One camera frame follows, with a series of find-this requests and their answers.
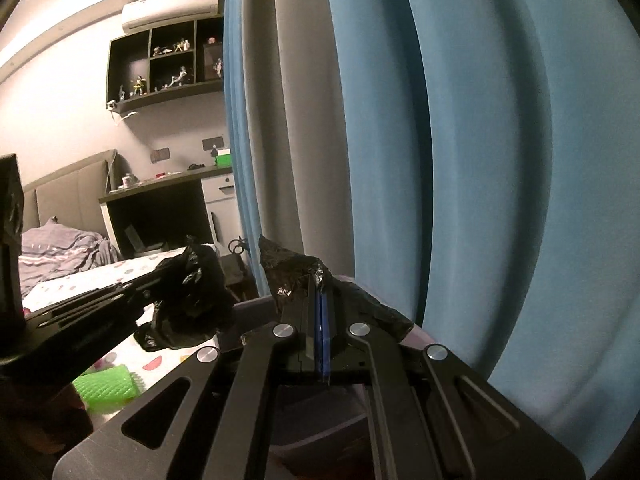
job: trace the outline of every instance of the wall shelf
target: wall shelf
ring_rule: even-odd
[[[151,104],[162,103],[208,92],[222,92],[224,89],[222,72],[222,46],[224,18],[215,16],[203,20],[173,23],[143,32],[129,34],[111,41],[109,67],[107,72],[106,102],[116,101],[111,110],[120,115]],[[152,56],[154,48],[173,48],[181,40],[188,40],[190,49],[186,52],[171,52]],[[172,77],[181,70],[187,75],[182,86],[169,85]],[[146,80],[145,94],[130,96],[138,76]],[[120,85],[126,99],[120,102]]]
[[[138,108],[153,105],[156,103],[163,103],[165,101],[171,101],[172,99],[178,99],[180,97],[188,97],[192,95],[222,91],[224,91],[224,82],[222,79],[203,81],[201,83],[192,83],[188,85],[177,86],[174,88],[167,88],[166,90],[159,90],[158,92],[151,92],[146,95],[137,95],[130,97],[129,99],[126,99],[121,103],[116,103],[113,111],[120,115],[123,115],[133,110],[137,110]]]
[[[151,61],[155,61],[156,59],[164,59],[165,57],[180,56],[180,55],[184,56],[185,54],[191,54],[193,56],[193,49],[190,48],[189,50],[184,52],[178,51],[178,52],[170,52],[168,54],[159,54],[158,56],[150,56],[149,59]]]

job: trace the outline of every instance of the air conditioner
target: air conditioner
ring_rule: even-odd
[[[218,0],[138,0],[122,8],[122,30],[137,32],[217,13]]]

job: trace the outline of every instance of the cable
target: cable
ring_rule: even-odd
[[[232,254],[242,254],[249,250],[249,240],[241,237],[234,238],[228,243],[226,248],[229,249],[229,252]]]
[[[118,156],[118,150],[114,150],[115,153],[111,160],[107,163],[107,180],[104,181],[104,193],[107,194],[110,190],[109,188],[109,180],[111,179],[111,170],[113,169],[113,163],[116,161],[116,157]],[[112,186],[118,187],[118,184],[115,182],[111,182]]]
[[[116,117],[113,115],[113,110],[109,110],[111,112],[111,119],[113,119],[113,123],[116,126],[120,126],[120,123],[122,121],[124,121],[124,119],[129,119],[132,115],[137,114],[138,112],[129,112],[127,115],[125,115],[124,117],[122,117],[119,121],[116,121]]]

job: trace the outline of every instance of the purple bedsheet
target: purple bedsheet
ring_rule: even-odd
[[[116,249],[101,234],[67,227],[50,218],[42,227],[22,234],[22,256],[18,257],[20,292],[24,298],[40,282],[119,259]]]

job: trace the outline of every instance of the black plastic bag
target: black plastic bag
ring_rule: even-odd
[[[258,246],[260,262],[278,312],[282,312],[285,304],[307,297],[311,275],[317,286],[331,280],[334,290],[337,289],[341,294],[342,304],[346,308],[356,311],[363,321],[375,320],[376,325],[394,336],[398,342],[401,342],[414,326],[410,319],[396,309],[380,303],[356,283],[334,278],[329,269],[315,256],[289,251],[265,237],[260,237]]]
[[[234,296],[225,287],[225,275],[216,251],[190,244],[182,254],[162,260],[170,267],[156,288],[151,322],[134,333],[147,352],[189,348],[211,339],[234,323]]]

